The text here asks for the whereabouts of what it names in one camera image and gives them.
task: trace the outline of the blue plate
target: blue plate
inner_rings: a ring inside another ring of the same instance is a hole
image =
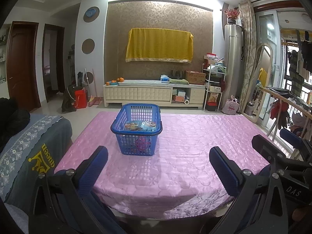
[[[112,83],[112,81],[110,81],[110,85],[118,85],[118,83]]]
[[[86,15],[87,17],[92,17],[95,13],[96,13],[96,10],[95,10],[95,9],[88,9],[88,10],[85,12],[85,15]]]

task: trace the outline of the glass door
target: glass door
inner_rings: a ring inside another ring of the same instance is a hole
[[[269,48],[266,48],[268,55],[273,55],[273,64],[271,67],[269,87],[281,87],[283,82],[283,65],[281,64],[281,40],[280,40],[280,26],[277,17],[277,11],[264,11],[255,14],[257,23],[257,40],[258,44],[268,43],[273,50],[270,53]],[[269,94],[266,94],[263,107],[260,112],[260,125],[266,127],[269,120],[269,114],[266,111],[269,105],[274,101]]]

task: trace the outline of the green towel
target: green towel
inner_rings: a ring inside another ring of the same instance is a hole
[[[178,83],[178,84],[189,84],[185,79],[169,79],[169,83]]]

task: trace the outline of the blue plastic basket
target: blue plastic basket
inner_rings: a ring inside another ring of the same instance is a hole
[[[156,131],[126,131],[127,121],[145,120],[156,123]],[[153,104],[126,104],[122,107],[110,130],[116,135],[121,153],[134,156],[152,156],[158,135],[163,130],[160,108]]]

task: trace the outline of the pink tablecloth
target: pink tablecloth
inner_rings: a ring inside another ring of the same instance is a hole
[[[163,131],[152,157],[121,154],[110,125],[117,113],[100,112],[84,129],[55,171],[77,168],[94,150],[109,158],[94,189],[108,206],[129,215],[171,219],[205,214],[228,201],[209,162],[219,146],[241,169],[259,172],[268,164],[252,148],[264,135],[242,115],[161,114]]]

